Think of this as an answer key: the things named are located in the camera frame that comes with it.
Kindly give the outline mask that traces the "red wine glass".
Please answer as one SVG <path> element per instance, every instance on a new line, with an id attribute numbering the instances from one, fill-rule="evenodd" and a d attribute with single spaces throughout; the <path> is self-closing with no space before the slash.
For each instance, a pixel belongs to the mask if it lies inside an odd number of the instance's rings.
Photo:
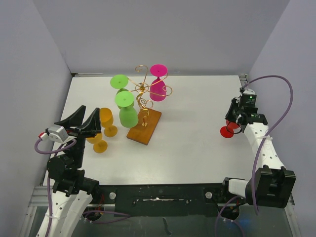
<path id="1" fill-rule="evenodd" d="M 220 134 L 224 138 L 232 138 L 235 134 L 239 134 L 241 132 L 241 127 L 237 123 L 229 120 L 226 120 L 226 125 L 220 129 Z"/>

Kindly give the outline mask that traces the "orange wine glass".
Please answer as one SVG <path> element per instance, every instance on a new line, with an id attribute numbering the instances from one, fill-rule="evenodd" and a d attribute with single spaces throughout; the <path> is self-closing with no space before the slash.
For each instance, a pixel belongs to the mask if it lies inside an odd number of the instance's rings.
<path id="1" fill-rule="evenodd" d="M 102 127 L 104 128 L 104 134 L 107 137 L 114 137 L 116 136 L 118 129 L 114 123 L 114 117 L 112 111 L 109 108 L 101 108 L 100 109 L 100 122 Z"/>
<path id="2" fill-rule="evenodd" d="M 87 138 L 86 141 L 93 145 L 93 150 L 96 153 L 103 153 L 107 150 L 108 144 L 103 140 L 102 133 L 96 134 L 94 137 Z"/>

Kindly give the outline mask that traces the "orange wine glass front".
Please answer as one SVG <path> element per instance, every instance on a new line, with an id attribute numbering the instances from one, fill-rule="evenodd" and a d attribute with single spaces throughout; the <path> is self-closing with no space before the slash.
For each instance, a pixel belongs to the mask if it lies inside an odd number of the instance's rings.
<path id="1" fill-rule="evenodd" d="M 94 137 L 87 138 L 86 141 L 93 145 L 93 150 L 96 153 L 103 153 L 107 150 L 108 144 L 103 140 L 102 133 L 96 134 Z"/>

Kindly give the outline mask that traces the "green wine glass front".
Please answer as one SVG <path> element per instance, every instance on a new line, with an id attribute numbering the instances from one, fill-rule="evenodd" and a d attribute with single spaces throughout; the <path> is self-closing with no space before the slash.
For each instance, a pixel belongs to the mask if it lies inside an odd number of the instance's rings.
<path id="1" fill-rule="evenodd" d="M 139 119 L 134 102 L 134 95 L 129 91 L 121 91 L 115 96 L 115 103 L 120 108 L 119 119 L 123 127 L 133 128 L 138 124 Z"/>

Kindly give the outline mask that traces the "green wine glass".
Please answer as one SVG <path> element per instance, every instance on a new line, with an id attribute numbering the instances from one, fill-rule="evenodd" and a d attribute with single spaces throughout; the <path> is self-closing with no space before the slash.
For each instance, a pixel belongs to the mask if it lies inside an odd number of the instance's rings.
<path id="1" fill-rule="evenodd" d="M 123 92 L 123 91 L 129 92 L 129 90 L 126 89 L 126 86 L 128 85 L 128 83 L 129 83 L 128 77 L 122 74 L 115 75 L 110 80 L 111 87 L 114 89 L 117 89 L 116 94 L 119 94 L 120 92 Z"/>
<path id="2" fill-rule="evenodd" d="M 119 119 L 123 127 L 133 128 L 138 124 L 139 119 L 134 102 L 134 95 L 129 91 L 121 91 L 115 96 L 115 103 L 120 108 Z"/>

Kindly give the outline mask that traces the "magenta wine glass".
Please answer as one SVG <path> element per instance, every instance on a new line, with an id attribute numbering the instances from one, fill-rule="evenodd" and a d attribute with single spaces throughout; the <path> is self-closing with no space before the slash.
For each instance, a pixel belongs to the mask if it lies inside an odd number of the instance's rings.
<path id="1" fill-rule="evenodd" d="M 150 86 L 150 98 L 153 101 L 160 102 L 166 97 L 165 83 L 161 77 L 167 75 L 168 69 L 165 65 L 155 64 L 151 66 L 150 72 L 153 76 L 157 77 Z"/>

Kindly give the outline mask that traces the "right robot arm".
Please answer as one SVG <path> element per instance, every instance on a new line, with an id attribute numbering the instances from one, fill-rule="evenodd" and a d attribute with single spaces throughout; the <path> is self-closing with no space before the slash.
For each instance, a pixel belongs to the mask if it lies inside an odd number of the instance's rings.
<path id="1" fill-rule="evenodd" d="M 225 116 L 226 125 L 220 129 L 225 138 L 243 133 L 255 155 L 254 179 L 249 181 L 226 178 L 220 189 L 220 197 L 230 202 L 237 196 L 246 199 L 249 205 L 285 208 L 291 196 L 295 173 L 285 168 L 279 159 L 268 134 L 266 117 L 255 106 L 257 95 L 251 89 L 233 98 Z"/>

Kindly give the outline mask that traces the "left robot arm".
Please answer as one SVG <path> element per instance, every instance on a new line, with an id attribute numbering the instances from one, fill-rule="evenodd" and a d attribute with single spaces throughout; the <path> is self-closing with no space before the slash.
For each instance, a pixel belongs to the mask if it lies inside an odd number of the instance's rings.
<path id="1" fill-rule="evenodd" d="M 87 138 L 101 133 L 99 108 L 84 120 L 86 107 L 55 122 L 39 135 L 34 145 L 37 153 L 53 155 L 46 165 L 48 210 L 37 233 L 39 237 L 69 237 L 89 203 L 101 197 L 99 182 L 86 178 L 81 168 Z"/>

